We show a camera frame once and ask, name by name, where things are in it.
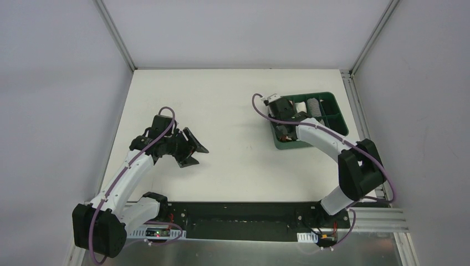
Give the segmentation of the brown underwear beige waistband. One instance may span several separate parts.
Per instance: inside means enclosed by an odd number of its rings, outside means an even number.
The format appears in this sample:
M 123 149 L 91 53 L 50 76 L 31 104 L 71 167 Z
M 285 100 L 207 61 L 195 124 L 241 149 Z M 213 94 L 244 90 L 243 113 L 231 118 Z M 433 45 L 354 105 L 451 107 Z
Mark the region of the brown underwear beige waistband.
M 292 140 L 291 140 L 291 138 L 290 138 L 289 136 L 284 135 L 284 136 L 281 136 L 281 137 L 279 138 L 279 141 L 280 141 L 280 142 L 290 142 L 290 141 L 292 141 Z

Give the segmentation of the green divided plastic tray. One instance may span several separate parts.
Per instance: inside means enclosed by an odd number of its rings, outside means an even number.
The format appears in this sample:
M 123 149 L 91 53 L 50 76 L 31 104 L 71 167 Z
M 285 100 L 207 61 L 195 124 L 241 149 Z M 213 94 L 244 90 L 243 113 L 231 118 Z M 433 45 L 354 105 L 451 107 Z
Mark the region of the green divided plastic tray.
M 320 93 L 309 93 L 309 94 L 297 94 L 297 95 L 283 95 L 287 98 L 293 105 L 301 101 L 305 102 L 310 98 L 316 98 L 320 102 L 320 108 L 322 116 L 315 117 L 322 125 L 327 128 L 332 129 L 338 134 L 347 136 L 349 129 L 345 123 L 342 112 L 338 106 L 335 96 L 331 92 L 320 92 Z M 302 141 L 290 141 L 290 142 L 280 142 L 276 139 L 274 129 L 271 125 L 271 131 L 273 135 L 274 146 L 279 150 L 288 150 L 288 149 L 300 149 L 311 147 L 310 144 Z

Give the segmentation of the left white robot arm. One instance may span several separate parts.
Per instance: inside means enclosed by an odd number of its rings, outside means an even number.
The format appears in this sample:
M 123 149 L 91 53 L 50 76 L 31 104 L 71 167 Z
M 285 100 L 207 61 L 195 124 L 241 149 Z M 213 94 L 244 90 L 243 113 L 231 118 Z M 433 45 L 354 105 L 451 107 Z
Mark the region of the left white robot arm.
M 111 181 L 89 203 L 78 204 L 72 212 L 76 247 L 116 257 L 123 249 L 129 233 L 152 220 L 163 224 L 169 209 L 167 197 L 147 192 L 133 204 L 126 203 L 143 177 L 158 159 L 168 155 L 180 168 L 197 165 L 195 152 L 209 151 L 195 138 L 189 128 L 177 128 L 174 117 L 157 114 L 150 127 L 135 137 L 126 157 Z

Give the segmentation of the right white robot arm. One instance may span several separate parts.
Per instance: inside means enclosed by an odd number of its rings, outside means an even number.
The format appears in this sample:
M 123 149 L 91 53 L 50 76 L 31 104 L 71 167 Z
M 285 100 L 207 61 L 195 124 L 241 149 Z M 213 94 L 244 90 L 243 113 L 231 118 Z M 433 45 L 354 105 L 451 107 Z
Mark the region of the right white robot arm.
M 293 102 L 277 94 L 263 102 L 281 139 L 310 144 L 338 164 L 338 186 L 316 206 L 314 218 L 318 225 L 330 226 L 336 221 L 337 213 L 386 181 L 373 141 L 364 139 L 353 144 L 322 124 L 318 117 L 298 111 Z

